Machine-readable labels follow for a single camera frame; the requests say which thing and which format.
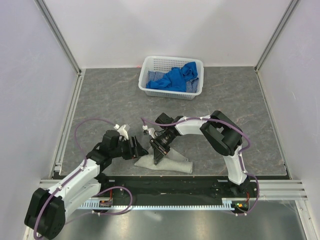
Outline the grey cloth napkin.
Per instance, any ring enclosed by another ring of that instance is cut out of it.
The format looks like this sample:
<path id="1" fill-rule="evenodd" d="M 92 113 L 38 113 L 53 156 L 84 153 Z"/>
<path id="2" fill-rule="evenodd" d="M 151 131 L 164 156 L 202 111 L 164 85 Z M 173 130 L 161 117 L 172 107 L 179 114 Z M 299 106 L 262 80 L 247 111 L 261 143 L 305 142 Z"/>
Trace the grey cloth napkin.
<path id="1" fill-rule="evenodd" d="M 169 153 L 164 156 L 161 161 L 154 164 L 154 150 L 152 147 L 148 149 L 148 155 L 140 157 L 134 165 L 154 171 L 174 171 L 185 174 L 191 174 L 193 172 L 194 163 L 189 161 L 188 158 L 178 153 L 173 148 L 170 149 Z"/>

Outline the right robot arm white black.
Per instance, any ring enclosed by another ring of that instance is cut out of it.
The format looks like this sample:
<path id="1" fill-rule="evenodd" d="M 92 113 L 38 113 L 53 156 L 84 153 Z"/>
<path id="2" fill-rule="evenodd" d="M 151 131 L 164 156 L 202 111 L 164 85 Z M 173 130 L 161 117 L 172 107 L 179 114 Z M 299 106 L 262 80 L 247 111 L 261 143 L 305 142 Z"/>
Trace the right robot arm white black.
<path id="1" fill-rule="evenodd" d="M 213 149 L 223 156 L 228 172 L 229 191 L 235 197 L 247 191 L 248 176 L 243 161 L 242 130 L 221 111 L 214 111 L 203 117 L 177 116 L 172 118 L 166 113 L 160 114 L 155 125 L 162 128 L 150 140 L 153 149 L 153 163 L 157 165 L 171 150 L 170 144 L 178 136 L 202 135 Z"/>

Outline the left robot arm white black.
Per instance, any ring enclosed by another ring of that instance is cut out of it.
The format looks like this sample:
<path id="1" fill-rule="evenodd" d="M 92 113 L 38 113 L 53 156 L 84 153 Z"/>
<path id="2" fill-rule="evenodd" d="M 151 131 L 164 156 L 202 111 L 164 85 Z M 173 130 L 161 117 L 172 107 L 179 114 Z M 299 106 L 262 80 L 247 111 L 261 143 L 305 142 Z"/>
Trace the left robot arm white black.
<path id="1" fill-rule="evenodd" d="M 131 160 L 147 154 L 136 136 L 126 138 L 116 130 L 106 131 L 75 170 L 48 189 L 40 187 L 33 193 L 24 224 L 33 229 L 34 239 L 54 239 L 85 201 L 109 193 L 110 185 L 102 172 L 113 159 Z"/>

